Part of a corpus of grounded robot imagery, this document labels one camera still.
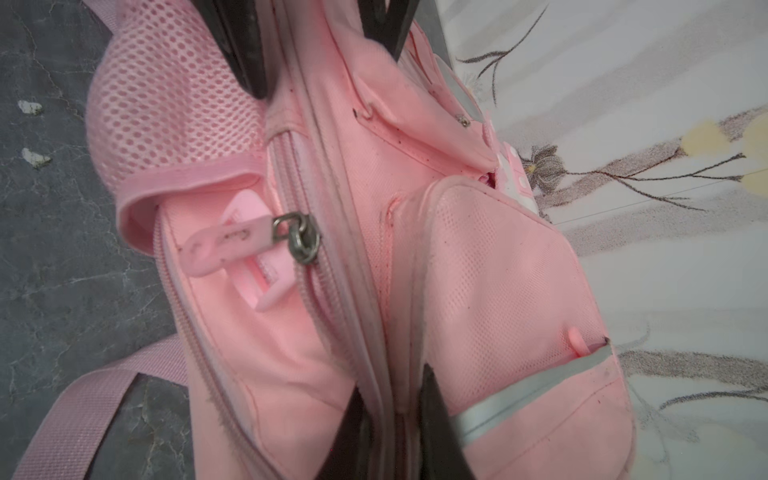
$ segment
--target silver reflective strip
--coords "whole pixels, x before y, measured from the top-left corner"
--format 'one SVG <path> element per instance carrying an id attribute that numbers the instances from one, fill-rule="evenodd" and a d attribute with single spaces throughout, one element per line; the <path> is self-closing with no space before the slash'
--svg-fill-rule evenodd
<path id="1" fill-rule="evenodd" d="M 474 404 L 451 418 L 458 442 L 462 446 L 469 445 L 559 383 L 600 365 L 610 356 L 609 343 L 590 356 L 529 376 Z"/>
<path id="2" fill-rule="evenodd" d="M 445 79 L 445 84 L 448 85 L 451 93 L 453 93 L 453 96 L 456 97 L 456 100 L 462 105 L 467 114 L 472 117 L 472 120 L 484 121 L 482 112 L 480 112 L 475 100 L 467 95 L 467 92 L 464 91 L 462 86 L 459 85 L 453 77 L 453 74 L 451 73 L 453 70 L 451 70 L 442 58 L 435 57 L 435 60 L 437 61 L 437 66 L 440 68 L 440 73 L 442 74 L 443 79 Z"/>

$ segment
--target mesh pocket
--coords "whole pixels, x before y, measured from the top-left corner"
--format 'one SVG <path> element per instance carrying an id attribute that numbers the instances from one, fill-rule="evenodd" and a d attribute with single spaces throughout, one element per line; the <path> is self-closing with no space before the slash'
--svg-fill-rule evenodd
<path id="1" fill-rule="evenodd" d="M 237 83 L 187 0 L 125 0 L 88 96 L 88 143 L 113 193 L 143 170 L 260 149 L 264 103 Z"/>
<path id="2" fill-rule="evenodd" d="M 587 345 L 604 344 L 605 332 L 558 231 L 479 182 L 450 177 L 437 185 L 419 202 L 418 218 L 396 223 L 422 233 L 395 230 L 395 242 L 419 239 L 409 246 L 421 257 L 412 262 L 421 271 L 411 272 L 410 294 L 423 299 L 413 302 L 410 321 L 423 322 L 426 361 L 454 415 L 575 358 L 569 329 Z"/>

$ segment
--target pink mesh side pocket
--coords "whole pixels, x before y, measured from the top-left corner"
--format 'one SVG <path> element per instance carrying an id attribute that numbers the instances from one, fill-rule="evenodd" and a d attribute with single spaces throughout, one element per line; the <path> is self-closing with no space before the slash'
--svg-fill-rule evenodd
<path id="1" fill-rule="evenodd" d="M 240 88 L 188 0 L 118 0 L 117 15 L 88 95 L 88 146 L 121 232 L 148 251 L 155 204 L 139 203 L 242 174 L 245 157 L 222 159 L 261 152 L 266 107 Z"/>

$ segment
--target white debris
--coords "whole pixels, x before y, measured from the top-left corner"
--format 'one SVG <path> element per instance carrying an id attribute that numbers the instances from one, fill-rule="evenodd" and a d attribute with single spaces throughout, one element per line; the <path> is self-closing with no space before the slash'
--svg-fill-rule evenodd
<path id="1" fill-rule="evenodd" d="M 19 100 L 17 105 L 27 115 L 39 115 L 43 111 L 43 106 L 33 101 Z"/>
<path id="2" fill-rule="evenodd" d="M 48 162 L 51 161 L 51 158 L 47 155 L 36 154 L 26 147 L 22 149 L 22 157 L 27 161 L 28 164 L 35 168 L 44 167 L 48 164 Z"/>

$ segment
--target reflective strip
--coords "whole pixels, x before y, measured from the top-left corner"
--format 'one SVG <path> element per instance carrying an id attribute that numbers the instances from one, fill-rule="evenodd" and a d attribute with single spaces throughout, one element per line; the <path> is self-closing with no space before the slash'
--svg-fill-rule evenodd
<path id="1" fill-rule="evenodd" d="M 608 344 L 589 356 L 529 376 L 453 416 L 451 422 L 459 443 L 469 445 L 550 389 L 600 365 L 611 354 Z"/>

